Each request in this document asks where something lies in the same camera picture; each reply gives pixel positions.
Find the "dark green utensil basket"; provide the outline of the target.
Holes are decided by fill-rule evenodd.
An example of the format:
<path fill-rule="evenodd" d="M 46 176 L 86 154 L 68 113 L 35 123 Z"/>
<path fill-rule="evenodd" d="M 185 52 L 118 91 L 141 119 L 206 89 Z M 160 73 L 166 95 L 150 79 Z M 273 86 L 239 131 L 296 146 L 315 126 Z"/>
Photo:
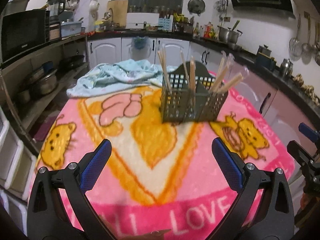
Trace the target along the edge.
<path fill-rule="evenodd" d="M 204 64 L 195 62 L 196 93 L 193 99 L 192 90 L 185 79 L 183 65 L 168 73 L 172 87 L 169 92 L 163 77 L 161 105 L 159 107 L 163 122 L 212 122 L 216 121 L 225 103 L 228 92 L 224 94 L 210 94 L 209 89 L 215 81 Z M 190 62 L 186 63 L 188 74 Z"/>

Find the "steel kettle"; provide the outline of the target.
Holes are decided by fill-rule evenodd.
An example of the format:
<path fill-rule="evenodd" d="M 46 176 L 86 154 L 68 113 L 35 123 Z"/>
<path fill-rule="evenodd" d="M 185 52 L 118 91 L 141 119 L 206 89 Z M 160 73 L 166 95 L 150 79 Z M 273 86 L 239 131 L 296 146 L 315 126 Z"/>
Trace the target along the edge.
<path fill-rule="evenodd" d="M 280 65 L 279 74 L 282 78 L 291 77 L 293 72 L 293 63 L 289 59 L 283 59 Z"/>

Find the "blue enamel pot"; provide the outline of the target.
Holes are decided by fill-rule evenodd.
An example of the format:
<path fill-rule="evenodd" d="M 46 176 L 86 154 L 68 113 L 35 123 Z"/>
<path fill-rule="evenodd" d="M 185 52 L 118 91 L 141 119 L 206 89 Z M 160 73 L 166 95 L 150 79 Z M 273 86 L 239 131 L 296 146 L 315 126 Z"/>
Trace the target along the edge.
<path fill-rule="evenodd" d="M 276 61 L 273 57 L 267 56 L 261 52 L 257 53 L 257 58 L 255 61 L 257 66 L 264 67 L 269 71 L 273 72 L 276 68 Z"/>

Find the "hanging steel ladle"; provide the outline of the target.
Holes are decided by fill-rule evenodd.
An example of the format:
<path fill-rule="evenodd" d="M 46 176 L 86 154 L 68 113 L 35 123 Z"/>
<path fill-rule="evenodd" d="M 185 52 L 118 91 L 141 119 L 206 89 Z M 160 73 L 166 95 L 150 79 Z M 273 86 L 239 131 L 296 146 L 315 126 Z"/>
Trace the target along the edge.
<path fill-rule="evenodd" d="M 307 36 L 307 42 L 302 44 L 302 54 L 303 55 L 310 55 L 312 51 L 312 47 L 310 45 L 310 35 L 311 35 L 311 17 L 308 12 L 304 12 L 304 17 L 307 19 L 308 22 L 308 36 Z"/>

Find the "black lidded canister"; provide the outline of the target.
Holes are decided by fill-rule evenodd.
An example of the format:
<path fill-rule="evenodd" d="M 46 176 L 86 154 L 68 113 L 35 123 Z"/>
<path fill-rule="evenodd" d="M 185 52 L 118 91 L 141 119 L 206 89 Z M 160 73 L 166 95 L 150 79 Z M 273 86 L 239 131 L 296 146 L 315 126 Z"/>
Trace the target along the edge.
<path fill-rule="evenodd" d="M 269 49 L 269 47 L 264 44 L 263 46 L 259 46 L 257 54 L 261 53 L 261 54 L 264 54 L 266 56 L 270 56 L 271 52 L 272 51 Z"/>

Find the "steel pot on shelf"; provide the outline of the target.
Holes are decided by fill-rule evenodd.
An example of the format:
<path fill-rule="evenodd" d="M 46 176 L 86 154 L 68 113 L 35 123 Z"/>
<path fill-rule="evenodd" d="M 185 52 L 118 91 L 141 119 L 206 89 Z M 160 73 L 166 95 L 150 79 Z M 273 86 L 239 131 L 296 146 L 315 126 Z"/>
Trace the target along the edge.
<path fill-rule="evenodd" d="M 33 85 L 33 93 L 47 95 L 57 87 L 57 69 L 51 69 L 45 76 L 37 80 Z"/>

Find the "stainless steel stock pot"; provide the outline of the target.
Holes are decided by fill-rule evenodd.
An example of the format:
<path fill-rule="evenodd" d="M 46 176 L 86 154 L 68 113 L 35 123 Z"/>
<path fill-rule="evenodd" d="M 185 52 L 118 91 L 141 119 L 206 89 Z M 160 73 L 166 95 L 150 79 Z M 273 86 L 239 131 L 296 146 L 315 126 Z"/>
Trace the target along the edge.
<path fill-rule="evenodd" d="M 224 28 L 222 26 L 218 26 L 218 40 L 224 43 L 236 44 L 238 38 L 243 34 L 243 32 L 239 29 L 236 30 L 236 27 L 239 25 L 239 23 L 240 20 L 237 20 L 232 28 Z"/>

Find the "light blue towel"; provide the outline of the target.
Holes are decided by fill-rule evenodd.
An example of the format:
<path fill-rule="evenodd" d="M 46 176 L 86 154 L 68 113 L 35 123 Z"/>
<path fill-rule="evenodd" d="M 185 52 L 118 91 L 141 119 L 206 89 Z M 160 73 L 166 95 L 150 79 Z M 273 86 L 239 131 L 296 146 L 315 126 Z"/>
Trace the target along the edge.
<path fill-rule="evenodd" d="M 91 98 L 140 86 L 162 86 L 163 69 L 148 60 L 133 59 L 114 64 L 100 63 L 67 89 L 71 98 Z"/>

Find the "light blue plastic box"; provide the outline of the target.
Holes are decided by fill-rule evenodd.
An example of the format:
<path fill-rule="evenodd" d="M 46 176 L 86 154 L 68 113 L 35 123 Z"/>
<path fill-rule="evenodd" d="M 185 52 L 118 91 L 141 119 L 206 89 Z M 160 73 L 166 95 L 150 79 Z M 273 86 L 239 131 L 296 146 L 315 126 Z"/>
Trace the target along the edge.
<path fill-rule="evenodd" d="M 81 33 L 82 21 L 61 23 L 61 37 L 71 37 Z"/>

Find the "black microwave oven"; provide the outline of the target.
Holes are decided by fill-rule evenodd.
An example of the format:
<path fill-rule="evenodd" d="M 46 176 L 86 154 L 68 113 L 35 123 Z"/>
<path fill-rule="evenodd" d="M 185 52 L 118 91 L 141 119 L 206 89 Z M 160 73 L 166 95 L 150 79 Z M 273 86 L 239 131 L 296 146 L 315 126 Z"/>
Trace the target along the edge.
<path fill-rule="evenodd" d="M 48 41 L 49 11 L 34 9 L 3 17 L 1 34 L 3 61 Z"/>

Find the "hanging pot lid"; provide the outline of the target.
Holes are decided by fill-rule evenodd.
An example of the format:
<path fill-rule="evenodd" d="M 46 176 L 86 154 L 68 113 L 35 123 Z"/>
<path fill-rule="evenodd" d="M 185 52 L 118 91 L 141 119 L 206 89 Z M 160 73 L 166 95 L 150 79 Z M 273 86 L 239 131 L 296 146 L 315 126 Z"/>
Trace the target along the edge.
<path fill-rule="evenodd" d="M 206 9 L 204 0 L 189 0 L 187 4 L 189 13 L 200 16 Z"/>

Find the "blue plastic bag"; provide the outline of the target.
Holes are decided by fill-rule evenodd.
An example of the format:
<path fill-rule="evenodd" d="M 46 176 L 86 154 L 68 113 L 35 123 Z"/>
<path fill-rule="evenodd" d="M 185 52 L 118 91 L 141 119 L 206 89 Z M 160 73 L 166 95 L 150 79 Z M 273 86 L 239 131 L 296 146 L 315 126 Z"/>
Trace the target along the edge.
<path fill-rule="evenodd" d="M 136 37 L 133 37 L 132 38 L 132 46 L 136 50 L 144 49 L 145 46 L 148 44 L 148 40 L 149 40 L 149 38 L 147 36 L 143 36 L 143 37 L 136 36 Z"/>

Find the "blue knife block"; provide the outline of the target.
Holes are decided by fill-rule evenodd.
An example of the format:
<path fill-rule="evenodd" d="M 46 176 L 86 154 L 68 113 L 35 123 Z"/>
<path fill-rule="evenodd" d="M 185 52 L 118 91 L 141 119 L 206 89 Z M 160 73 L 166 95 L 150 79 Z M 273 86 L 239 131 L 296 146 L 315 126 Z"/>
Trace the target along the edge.
<path fill-rule="evenodd" d="M 161 31 L 172 32 L 173 17 L 170 18 L 159 18 L 158 19 L 158 29 Z"/>

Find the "blender with black lid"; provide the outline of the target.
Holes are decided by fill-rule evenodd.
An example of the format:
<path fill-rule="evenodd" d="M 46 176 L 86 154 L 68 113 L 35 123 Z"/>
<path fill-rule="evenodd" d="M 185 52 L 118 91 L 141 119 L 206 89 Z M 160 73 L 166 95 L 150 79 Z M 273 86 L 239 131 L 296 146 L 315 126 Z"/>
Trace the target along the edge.
<path fill-rule="evenodd" d="M 47 4 L 50 22 L 58 22 L 59 15 L 65 10 L 66 0 L 48 0 Z"/>

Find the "wooden cutting board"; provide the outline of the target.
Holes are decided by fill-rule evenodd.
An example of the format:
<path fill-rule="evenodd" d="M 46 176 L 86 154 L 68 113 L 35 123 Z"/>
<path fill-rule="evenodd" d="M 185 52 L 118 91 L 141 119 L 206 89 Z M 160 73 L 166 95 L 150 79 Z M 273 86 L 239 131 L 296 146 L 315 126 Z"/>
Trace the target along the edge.
<path fill-rule="evenodd" d="M 107 3 L 107 10 L 112 8 L 113 21 L 120 27 L 126 27 L 129 0 L 112 0 Z"/>

